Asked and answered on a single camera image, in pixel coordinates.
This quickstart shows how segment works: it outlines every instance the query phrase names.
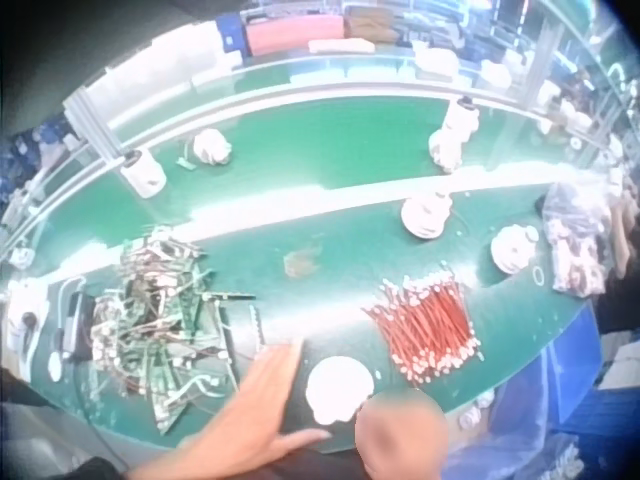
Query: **white container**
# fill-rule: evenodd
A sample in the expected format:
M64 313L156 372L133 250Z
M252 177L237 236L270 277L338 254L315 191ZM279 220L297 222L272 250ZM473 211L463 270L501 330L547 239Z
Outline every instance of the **white container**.
M167 176L149 150L133 150L125 155L120 173L142 198L151 198L164 188Z

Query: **white plastic part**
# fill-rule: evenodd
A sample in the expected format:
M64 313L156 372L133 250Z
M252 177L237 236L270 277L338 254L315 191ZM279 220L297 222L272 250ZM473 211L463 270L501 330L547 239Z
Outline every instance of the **white plastic part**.
M569 140L569 145L574 150L580 150L582 148L582 140L580 140L578 137L571 137L571 140Z
M309 40L310 53L353 52L375 53L376 45L364 38Z
M624 172L622 168L615 167L609 170L609 195L613 198L620 198L623 191Z
M482 412L478 407L474 405L470 407L469 410L460 415L460 417L458 418L458 424L463 430L471 430L473 427L480 424L481 420Z
M491 390L487 390L484 393L481 393L480 395L478 395L478 397L476 398L476 405L478 408L489 408L491 406L491 404L493 403L493 401L496 398L496 393L493 389Z
M444 192L409 198L402 206L402 223L418 238L439 237L451 214L452 205L451 197Z
M511 86L512 79L509 69L501 63L482 60L480 63L480 77L500 90L506 90Z
M538 92L537 103L541 107L546 107L551 99L560 95L561 89L558 85L549 80L545 80Z
M452 50L427 48L414 50L416 66L428 73L453 78L458 75L460 60Z
M131 159L125 160L120 173L142 198L153 197L167 184L162 165L156 162L146 148L138 149Z
M52 382L58 383L62 379L62 356L57 350L54 350L49 355L47 370Z
M31 266L35 257L35 250L26 247L16 247L11 251L9 263L16 267L18 270L25 270Z
M458 103L458 100L451 100L442 128L451 130L462 143L466 143L471 134L478 130L479 117L480 111L476 107L465 108Z
M569 123L573 123L574 117L576 116L576 107L566 98L560 102L560 113L562 113Z
M229 162L231 144L219 130L207 128L193 139L193 152L202 163L225 164Z
M67 150L70 152L77 150L81 145L80 140L78 140L72 133L67 133L62 139L62 143L64 143L65 147L67 147Z
M576 130L586 132L591 128L591 125L593 125L593 119L589 115L584 112L576 112L572 122L572 126Z
M330 425L351 420L373 390L373 377L362 363L337 356L325 358L313 368L305 396L315 421Z
M611 134L611 137L609 139L609 149L611 150L611 153L613 153L613 156L617 159L620 159L624 156L624 148L622 146L622 142L616 135Z
M491 256L496 266L508 275L513 275L534 257L540 235L532 227L511 225L505 227L491 242Z
M437 130L429 137L429 153L445 173L453 173L462 164L460 135L449 128Z
M548 135L551 131L551 127L553 127L553 122L548 118L541 118L540 120L538 120L538 123L536 125L540 133L542 133L543 135Z

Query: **blue container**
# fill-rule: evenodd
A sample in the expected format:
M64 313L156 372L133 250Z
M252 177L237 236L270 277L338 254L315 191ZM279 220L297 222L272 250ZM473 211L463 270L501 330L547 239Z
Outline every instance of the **blue container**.
M600 335L591 302L548 350L549 423L558 426L591 390L602 367Z
M489 431L452 452L443 480L495 480L512 475L534 458L547 432L547 349L497 389Z
M623 478L639 453L640 388L591 390L556 430L578 436L581 479Z
M640 440L640 388L591 390L557 430Z
M247 31L239 13L225 13L217 16L216 25L222 37L222 48L226 53L240 51L243 59L251 55Z

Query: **electrical cable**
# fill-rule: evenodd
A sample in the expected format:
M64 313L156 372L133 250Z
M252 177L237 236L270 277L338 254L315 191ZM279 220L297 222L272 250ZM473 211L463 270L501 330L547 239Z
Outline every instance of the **electrical cable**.
M168 406L168 405L172 404L173 402L175 402L176 400L178 400L183 395L185 395L189 391L191 386L194 385L194 384L198 387L198 389L200 389L202 394L207 396L207 397L211 397L211 398L224 398L224 397L226 397L226 395L223 394L223 393L215 393L215 392L211 392L211 391L207 390L204 387L204 385L202 384L202 380L204 380L204 379L206 379L209 383L212 383L212 381L213 381L213 379L211 378L210 375L196 375L195 377L190 379L187 383L185 383L182 386L182 388L180 388L180 390L178 390L176 393L171 395L165 401L165 405Z
M72 376L72 381L73 381L73 388L74 388L74 390L76 392L76 401L78 403L78 406L80 407L80 410L82 411L82 416L84 417L85 422L87 422L87 425L93 431L95 437L107 449L107 451L114 458L116 458L118 460L118 462L120 462L122 464L122 466L124 467L124 471L129 470L129 464L127 462L125 462L125 460L120 455L118 455L116 453L116 451L111 447L111 445L109 445L109 442L107 442L107 440L100 433L98 428L93 424L93 422L89 418L89 414L87 413L86 406L85 406L84 402L82 401L82 395L80 393L80 386L78 384L78 367L77 367L76 364L72 364L71 376Z

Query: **wire bundle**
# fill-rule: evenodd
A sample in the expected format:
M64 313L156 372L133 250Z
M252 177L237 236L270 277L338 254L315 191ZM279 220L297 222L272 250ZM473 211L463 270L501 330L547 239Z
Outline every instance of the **wire bundle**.
M460 368L481 345L450 272L404 278L402 288L383 280L385 300L364 312L385 338L391 359L414 385Z

